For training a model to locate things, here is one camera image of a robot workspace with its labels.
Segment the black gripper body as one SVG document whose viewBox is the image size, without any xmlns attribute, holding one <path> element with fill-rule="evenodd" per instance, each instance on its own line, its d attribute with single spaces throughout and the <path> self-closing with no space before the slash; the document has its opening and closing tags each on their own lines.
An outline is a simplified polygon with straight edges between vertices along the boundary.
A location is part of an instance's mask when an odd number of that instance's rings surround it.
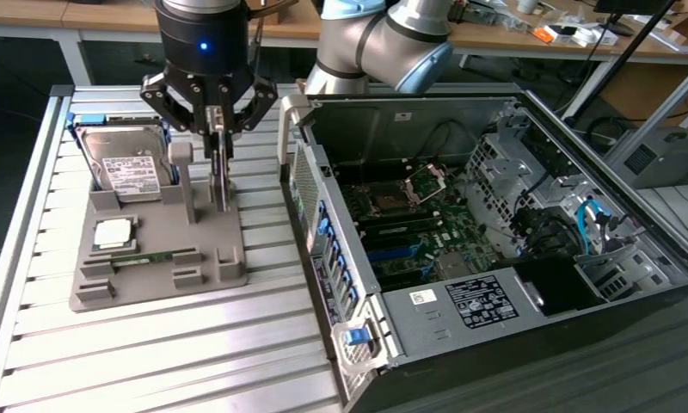
<svg viewBox="0 0 688 413">
<path fill-rule="evenodd" d="M 244 3 L 157 3 L 155 9 L 169 82 L 253 80 Z"/>
</svg>

